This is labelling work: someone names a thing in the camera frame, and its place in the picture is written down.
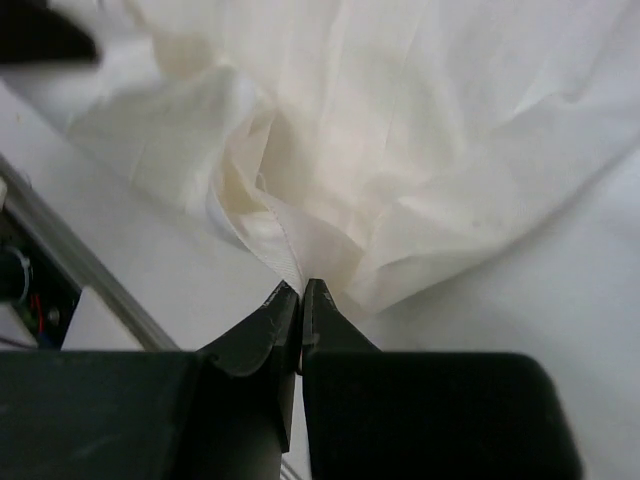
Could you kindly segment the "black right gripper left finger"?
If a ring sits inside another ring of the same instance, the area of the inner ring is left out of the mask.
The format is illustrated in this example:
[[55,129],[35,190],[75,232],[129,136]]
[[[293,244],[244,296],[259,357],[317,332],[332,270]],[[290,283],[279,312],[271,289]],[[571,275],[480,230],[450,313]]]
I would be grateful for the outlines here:
[[298,304],[280,284],[192,352],[4,352],[2,477],[278,478],[290,445]]

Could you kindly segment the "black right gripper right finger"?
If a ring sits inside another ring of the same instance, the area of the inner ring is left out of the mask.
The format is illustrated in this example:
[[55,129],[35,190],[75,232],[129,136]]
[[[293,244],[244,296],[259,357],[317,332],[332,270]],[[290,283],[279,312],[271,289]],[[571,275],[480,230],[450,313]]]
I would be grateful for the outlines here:
[[389,352],[313,279],[302,379],[316,479],[579,479],[555,386],[508,352]]

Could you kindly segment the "aluminium table edge rail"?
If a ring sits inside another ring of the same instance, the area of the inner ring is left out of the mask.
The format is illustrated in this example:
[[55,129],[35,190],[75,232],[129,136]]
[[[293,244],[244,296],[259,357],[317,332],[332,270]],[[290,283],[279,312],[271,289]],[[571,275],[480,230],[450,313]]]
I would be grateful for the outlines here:
[[6,210],[72,284],[95,291],[143,349],[161,351],[178,348],[6,159],[1,160],[1,177],[8,186]]

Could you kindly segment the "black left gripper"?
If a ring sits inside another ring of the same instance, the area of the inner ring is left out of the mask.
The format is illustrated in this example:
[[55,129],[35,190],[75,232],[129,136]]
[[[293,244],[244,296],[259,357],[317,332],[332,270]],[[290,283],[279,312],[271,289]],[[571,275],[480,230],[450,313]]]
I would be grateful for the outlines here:
[[89,32],[48,1],[1,2],[1,64],[95,63]]

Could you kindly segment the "white pleated skirt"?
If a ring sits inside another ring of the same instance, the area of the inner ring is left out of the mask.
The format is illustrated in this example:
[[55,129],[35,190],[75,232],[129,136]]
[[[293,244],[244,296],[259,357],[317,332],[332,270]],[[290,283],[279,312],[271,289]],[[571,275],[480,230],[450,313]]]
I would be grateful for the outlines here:
[[66,134],[377,312],[503,250],[639,144],[635,1],[120,1]]

